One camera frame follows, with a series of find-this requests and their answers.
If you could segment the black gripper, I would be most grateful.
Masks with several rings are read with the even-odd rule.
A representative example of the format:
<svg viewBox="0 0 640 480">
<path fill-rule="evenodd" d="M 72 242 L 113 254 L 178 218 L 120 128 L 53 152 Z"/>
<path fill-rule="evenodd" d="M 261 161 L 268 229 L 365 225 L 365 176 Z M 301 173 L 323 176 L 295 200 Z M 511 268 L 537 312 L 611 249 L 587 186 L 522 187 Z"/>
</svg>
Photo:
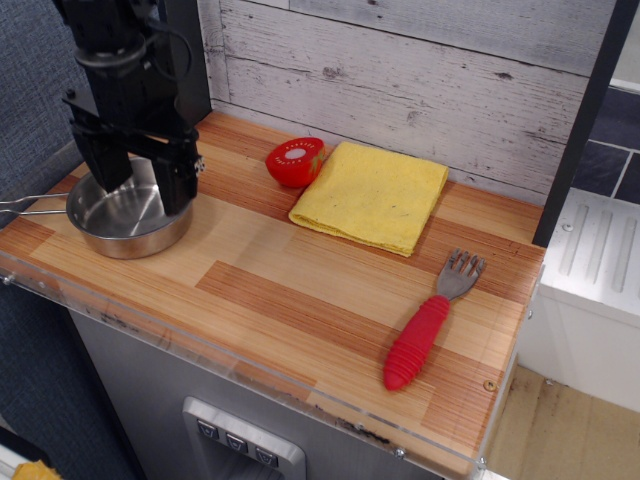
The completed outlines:
<svg viewBox="0 0 640 480">
<path fill-rule="evenodd" d="M 170 47 L 78 47 L 75 60 L 89 89 L 69 93 L 72 133 L 94 179 L 106 192 L 132 175 L 128 155 L 152 161 L 164 212 L 184 210 L 197 195 L 202 170 L 198 134 L 177 109 L 181 78 Z"/>
</svg>

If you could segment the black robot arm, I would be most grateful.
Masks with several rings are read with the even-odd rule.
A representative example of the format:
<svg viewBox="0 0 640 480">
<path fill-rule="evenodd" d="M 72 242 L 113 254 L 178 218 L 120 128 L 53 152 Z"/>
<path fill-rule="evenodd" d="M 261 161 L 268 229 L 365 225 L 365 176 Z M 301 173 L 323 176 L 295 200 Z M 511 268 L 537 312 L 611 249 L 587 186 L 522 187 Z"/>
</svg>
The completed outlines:
<svg viewBox="0 0 640 480">
<path fill-rule="evenodd" d="M 190 73 L 187 38 L 153 15 L 152 1 L 58 1 L 89 88 L 65 99 L 85 163 L 106 192 L 133 174 L 130 154 L 150 160 L 164 211 L 195 198 L 199 134 L 179 109 L 178 85 Z"/>
</svg>

